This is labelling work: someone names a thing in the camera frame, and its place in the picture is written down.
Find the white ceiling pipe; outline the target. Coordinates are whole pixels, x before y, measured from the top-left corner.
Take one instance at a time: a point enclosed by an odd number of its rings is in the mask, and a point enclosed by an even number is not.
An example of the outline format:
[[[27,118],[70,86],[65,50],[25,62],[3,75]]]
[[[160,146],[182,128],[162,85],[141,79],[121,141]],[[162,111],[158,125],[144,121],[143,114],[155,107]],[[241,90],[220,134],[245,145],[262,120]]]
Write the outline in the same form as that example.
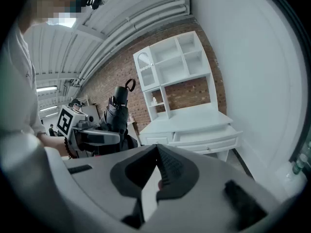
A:
[[[73,32],[80,35],[83,41],[78,47],[78,58],[73,60],[74,75],[69,78],[75,82],[89,58],[123,24],[164,4],[168,7],[179,4],[189,6],[190,2],[189,0],[104,0],[104,4],[97,10],[88,10],[74,26]]]
[[[109,55],[111,55],[123,41],[127,40],[128,37],[164,19],[179,15],[188,15],[189,10],[189,6],[184,4],[173,5],[172,7],[168,7],[164,4],[126,22],[99,46],[92,57],[89,58],[73,85],[79,87],[85,83],[89,76],[100,67],[105,59],[109,58]]]

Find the person's left forearm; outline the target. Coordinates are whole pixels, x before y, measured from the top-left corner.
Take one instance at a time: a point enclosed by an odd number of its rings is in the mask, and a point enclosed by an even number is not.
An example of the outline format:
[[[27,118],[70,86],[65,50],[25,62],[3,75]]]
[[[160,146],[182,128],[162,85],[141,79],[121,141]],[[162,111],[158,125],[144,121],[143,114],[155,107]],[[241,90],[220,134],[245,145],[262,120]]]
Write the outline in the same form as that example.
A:
[[[63,136],[48,136],[44,133],[39,133],[37,138],[45,147],[56,149],[62,157],[69,156],[66,150],[65,138]]]

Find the clear plastic water bottle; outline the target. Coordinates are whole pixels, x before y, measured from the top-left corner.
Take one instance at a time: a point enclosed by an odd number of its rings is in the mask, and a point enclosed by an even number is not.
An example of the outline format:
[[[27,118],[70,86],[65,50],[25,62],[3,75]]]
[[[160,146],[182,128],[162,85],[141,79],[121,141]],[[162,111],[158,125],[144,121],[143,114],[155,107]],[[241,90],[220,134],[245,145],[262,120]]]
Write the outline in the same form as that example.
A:
[[[292,168],[292,172],[294,175],[298,175],[300,173],[300,171],[304,168],[305,164],[307,163],[308,161],[308,157],[307,155],[301,153],[295,164],[293,165],[293,168]]]

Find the person's grey shirt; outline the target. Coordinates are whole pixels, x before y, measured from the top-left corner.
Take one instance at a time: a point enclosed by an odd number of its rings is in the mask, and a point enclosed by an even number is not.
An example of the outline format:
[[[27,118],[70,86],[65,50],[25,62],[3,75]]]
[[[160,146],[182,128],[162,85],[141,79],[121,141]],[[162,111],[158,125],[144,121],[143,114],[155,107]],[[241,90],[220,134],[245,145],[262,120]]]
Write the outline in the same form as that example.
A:
[[[0,131],[46,133],[38,115],[35,68],[17,23],[0,49]]]

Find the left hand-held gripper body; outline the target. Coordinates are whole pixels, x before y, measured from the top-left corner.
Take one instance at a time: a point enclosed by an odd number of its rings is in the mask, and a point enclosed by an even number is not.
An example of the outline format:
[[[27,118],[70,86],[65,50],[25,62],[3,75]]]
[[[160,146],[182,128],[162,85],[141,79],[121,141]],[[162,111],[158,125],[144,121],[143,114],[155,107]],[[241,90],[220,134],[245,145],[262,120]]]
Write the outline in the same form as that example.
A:
[[[88,129],[101,130],[92,116],[69,106],[62,106],[56,124],[59,132],[65,137],[66,150],[71,158],[86,158],[104,145],[90,145],[82,141],[80,131]]]

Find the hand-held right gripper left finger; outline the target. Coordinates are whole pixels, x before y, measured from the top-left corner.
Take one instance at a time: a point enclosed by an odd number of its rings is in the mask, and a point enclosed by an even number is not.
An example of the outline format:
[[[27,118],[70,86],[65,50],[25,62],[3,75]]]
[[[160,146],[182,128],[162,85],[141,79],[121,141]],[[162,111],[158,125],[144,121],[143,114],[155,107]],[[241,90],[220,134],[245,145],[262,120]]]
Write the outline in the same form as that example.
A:
[[[119,221],[131,216],[147,221],[157,209],[158,168],[141,159],[134,166],[134,175],[122,180],[125,170],[115,166],[148,148],[147,145],[64,163],[82,191],[110,216]]]

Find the black umbrella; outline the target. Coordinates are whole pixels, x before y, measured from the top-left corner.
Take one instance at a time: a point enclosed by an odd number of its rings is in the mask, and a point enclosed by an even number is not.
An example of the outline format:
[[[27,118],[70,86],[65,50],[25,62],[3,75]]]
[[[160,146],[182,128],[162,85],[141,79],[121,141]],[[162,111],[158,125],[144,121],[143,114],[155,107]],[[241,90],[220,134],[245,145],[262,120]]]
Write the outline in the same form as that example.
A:
[[[127,108],[128,93],[135,89],[135,79],[129,79],[125,86],[117,86],[114,95],[108,100],[108,105],[100,119],[100,127],[104,131],[118,133],[120,142],[115,145],[99,147],[99,155],[126,151],[138,147],[136,139],[131,137],[127,129],[129,112]]]

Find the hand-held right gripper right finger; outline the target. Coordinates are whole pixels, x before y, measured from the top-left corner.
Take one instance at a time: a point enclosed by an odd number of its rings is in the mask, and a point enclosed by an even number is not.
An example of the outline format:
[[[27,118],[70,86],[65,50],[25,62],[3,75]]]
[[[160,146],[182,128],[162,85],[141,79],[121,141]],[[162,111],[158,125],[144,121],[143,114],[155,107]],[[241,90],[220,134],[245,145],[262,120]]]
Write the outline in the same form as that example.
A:
[[[278,208],[279,201],[267,189],[230,164],[188,150],[167,148],[191,160],[199,170],[199,178],[182,198],[159,201],[144,224],[146,233],[239,233],[239,214],[225,193],[225,183],[230,180],[267,214]]]

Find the white hutch shelf unit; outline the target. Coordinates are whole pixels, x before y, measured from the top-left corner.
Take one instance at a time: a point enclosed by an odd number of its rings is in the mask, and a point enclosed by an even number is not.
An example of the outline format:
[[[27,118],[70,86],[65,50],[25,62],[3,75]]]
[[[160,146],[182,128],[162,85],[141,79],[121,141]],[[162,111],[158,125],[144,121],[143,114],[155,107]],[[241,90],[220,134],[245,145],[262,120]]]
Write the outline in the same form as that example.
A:
[[[171,111],[165,88],[204,77],[210,104],[218,108],[216,87],[202,43],[195,31],[164,39],[133,55],[150,120]],[[152,106],[153,97],[158,105]]]

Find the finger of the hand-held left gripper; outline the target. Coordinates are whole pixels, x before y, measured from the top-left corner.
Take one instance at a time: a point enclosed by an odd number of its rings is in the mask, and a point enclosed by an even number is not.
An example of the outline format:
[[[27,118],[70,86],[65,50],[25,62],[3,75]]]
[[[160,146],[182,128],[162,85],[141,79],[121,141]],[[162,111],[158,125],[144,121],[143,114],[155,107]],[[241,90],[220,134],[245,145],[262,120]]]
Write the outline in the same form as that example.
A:
[[[118,133],[88,129],[80,131],[82,141],[90,145],[115,145],[120,143]]]

